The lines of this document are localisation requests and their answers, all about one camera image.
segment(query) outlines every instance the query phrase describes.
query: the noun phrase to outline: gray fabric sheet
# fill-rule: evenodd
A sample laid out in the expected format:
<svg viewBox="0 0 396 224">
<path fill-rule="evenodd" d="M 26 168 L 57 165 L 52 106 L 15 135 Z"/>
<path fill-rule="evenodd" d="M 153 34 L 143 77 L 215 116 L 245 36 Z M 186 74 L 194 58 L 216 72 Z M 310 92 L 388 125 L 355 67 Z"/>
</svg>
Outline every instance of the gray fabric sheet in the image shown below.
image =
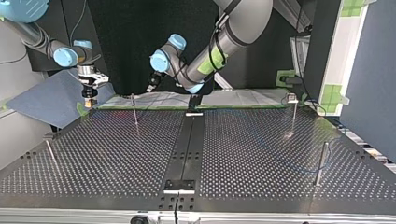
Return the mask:
<svg viewBox="0 0 396 224">
<path fill-rule="evenodd" d="M 235 90 L 235 91 L 213 91 L 210 95 L 203 97 L 201 106 L 222 105 L 281 105 L 282 98 L 287 90 Z M 187 107 L 190 100 L 189 95 L 181 95 L 174 92 L 151 92 L 135 97 L 136 107 L 154 109 L 158 107 Z M 109 107 L 131 107 L 130 99 L 119 96 L 102 104 L 100 108 Z"/>
<path fill-rule="evenodd" d="M 70 69 L 77 78 L 77 69 Z M 81 96 L 82 85 L 67 70 L 47 78 L 7 103 L 7 106 L 23 115 L 38 119 L 58 128 L 64 128 L 80 117 L 78 104 L 84 111 L 84 99 Z M 98 103 L 102 104 L 114 96 L 111 84 L 99 88 Z"/>
</svg>

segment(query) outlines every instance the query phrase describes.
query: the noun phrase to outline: black backdrop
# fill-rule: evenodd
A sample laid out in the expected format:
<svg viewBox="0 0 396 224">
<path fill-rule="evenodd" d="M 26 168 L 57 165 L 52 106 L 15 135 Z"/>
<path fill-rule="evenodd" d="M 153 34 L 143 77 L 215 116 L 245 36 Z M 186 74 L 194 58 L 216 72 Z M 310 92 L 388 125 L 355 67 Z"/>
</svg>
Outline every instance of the black backdrop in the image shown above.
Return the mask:
<svg viewBox="0 0 396 224">
<path fill-rule="evenodd" d="M 73 38 L 92 41 L 94 51 L 103 55 L 96 66 L 110 76 L 116 93 L 123 95 L 145 92 L 152 72 L 149 56 L 173 33 L 187 39 L 184 56 L 190 63 L 207 46 L 219 15 L 212 0 L 88 0 L 88 3 Z M 68 42 L 83 4 L 84 0 L 51 0 L 49 12 L 39 24 L 51 36 Z M 293 69 L 290 38 L 294 35 L 293 27 L 273 10 L 262 36 L 252 46 L 236 52 L 220 73 L 238 89 L 274 88 L 276 72 Z M 55 73 L 62 69 L 46 56 L 31 53 L 35 54 L 30 57 L 34 59 L 31 61 L 35 71 Z M 210 93 L 213 86 L 213 82 L 208 83 L 201 93 Z M 164 79 L 158 91 L 186 93 L 170 77 Z"/>
<path fill-rule="evenodd" d="M 211 0 L 90 0 L 89 6 L 117 94 L 146 90 L 149 55 L 173 33 L 186 38 L 184 56 L 190 63 L 208 44 L 219 15 Z M 159 89 L 184 92 L 170 78 Z"/>
</svg>

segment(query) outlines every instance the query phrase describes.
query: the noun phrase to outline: vertical metal pin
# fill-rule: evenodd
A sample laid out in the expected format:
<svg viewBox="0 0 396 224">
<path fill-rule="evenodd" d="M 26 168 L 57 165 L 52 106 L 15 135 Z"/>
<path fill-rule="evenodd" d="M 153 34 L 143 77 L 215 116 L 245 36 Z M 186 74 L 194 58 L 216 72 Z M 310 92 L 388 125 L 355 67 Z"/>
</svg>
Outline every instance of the vertical metal pin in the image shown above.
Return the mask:
<svg viewBox="0 0 396 224">
<path fill-rule="evenodd" d="M 325 142 L 323 144 L 323 149 L 322 152 L 320 154 L 320 161 L 319 161 L 319 166 L 318 166 L 318 172 L 317 172 L 317 176 L 315 177 L 315 181 L 314 181 L 314 185 L 316 187 L 320 186 L 320 179 L 322 176 L 322 172 L 326 163 L 326 157 L 327 157 L 327 150 L 329 148 L 329 143 Z"/>
<path fill-rule="evenodd" d="M 138 122 L 137 122 L 137 115 L 136 115 L 136 102 L 134 101 L 134 94 L 132 93 L 131 94 L 131 105 L 132 105 L 132 108 L 134 109 L 134 124 L 135 125 L 137 125 L 137 124 L 139 124 Z"/>
<path fill-rule="evenodd" d="M 50 156 L 52 157 L 53 160 L 56 161 L 55 155 L 53 154 L 52 147 L 51 147 L 51 145 L 50 145 L 50 141 L 49 141 L 49 140 L 46 140 L 46 143 L 47 143 L 47 147 L 49 148 L 49 154 L 50 154 Z"/>
<path fill-rule="evenodd" d="M 295 121 L 295 120 L 296 120 L 297 104 L 298 104 L 298 102 L 294 104 L 293 121 Z"/>
</svg>

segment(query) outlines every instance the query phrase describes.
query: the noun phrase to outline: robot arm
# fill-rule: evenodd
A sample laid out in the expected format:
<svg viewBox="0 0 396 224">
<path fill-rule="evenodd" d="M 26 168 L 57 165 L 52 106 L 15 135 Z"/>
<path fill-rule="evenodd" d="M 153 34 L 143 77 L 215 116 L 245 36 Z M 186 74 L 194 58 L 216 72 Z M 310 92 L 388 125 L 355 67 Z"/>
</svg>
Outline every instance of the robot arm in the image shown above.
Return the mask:
<svg viewBox="0 0 396 224">
<path fill-rule="evenodd" d="M 50 0 L 0 0 L 0 16 L 3 23 L 14 31 L 22 43 L 31 49 L 46 54 L 61 67 L 78 68 L 78 76 L 83 85 L 82 96 L 85 106 L 96 104 L 97 88 L 108 82 L 108 77 L 98 73 L 93 66 L 97 57 L 93 56 L 92 44 L 87 40 L 76 40 L 74 46 L 51 39 L 35 21 L 44 16 Z"/>
<path fill-rule="evenodd" d="M 207 76 L 219 71 L 227 58 L 237 50 L 252 44 L 270 19 L 273 0 L 214 0 L 224 11 L 217 23 L 208 47 L 190 64 L 180 60 L 187 46 L 180 35 L 171 35 L 168 42 L 151 56 L 150 64 L 158 73 L 165 73 L 190 93 L 204 86 Z"/>
</svg>

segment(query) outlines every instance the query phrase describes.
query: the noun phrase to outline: black curtain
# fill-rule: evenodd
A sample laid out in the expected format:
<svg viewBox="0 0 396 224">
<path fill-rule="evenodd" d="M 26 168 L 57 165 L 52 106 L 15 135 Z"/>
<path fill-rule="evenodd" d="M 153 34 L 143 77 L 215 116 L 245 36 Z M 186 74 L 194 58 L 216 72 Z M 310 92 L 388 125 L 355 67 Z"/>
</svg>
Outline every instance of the black curtain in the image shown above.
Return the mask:
<svg viewBox="0 0 396 224">
<path fill-rule="evenodd" d="M 207 46 L 219 8 L 212 0 L 90 0 L 90 12 L 117 94 L 143 93 L 152 69 L 149 56 L 177 33 L 190 63 Z M 210 93 L 213 82 L 203 93 Z M 159 91 L 186 93 L 170 77 Z"/>
</svg>

